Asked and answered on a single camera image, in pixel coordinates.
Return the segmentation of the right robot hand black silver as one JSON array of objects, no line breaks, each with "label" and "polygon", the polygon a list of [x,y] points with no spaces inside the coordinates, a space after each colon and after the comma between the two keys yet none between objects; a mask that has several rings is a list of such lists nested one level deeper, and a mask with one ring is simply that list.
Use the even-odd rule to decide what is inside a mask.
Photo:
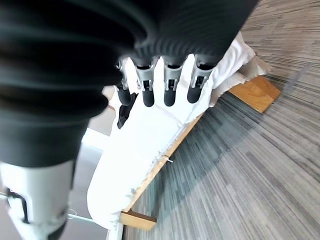
[{"label": "right robot hand black silver", "polygon": [[123,59],[154,102],[164,60],[164,103],[195,55],[187,101],[196,103],[256,0],[3,0],[0,3],[0,176],[24,240],[57,240],[67,220],[82,138],[108,106],[130,102]]}]

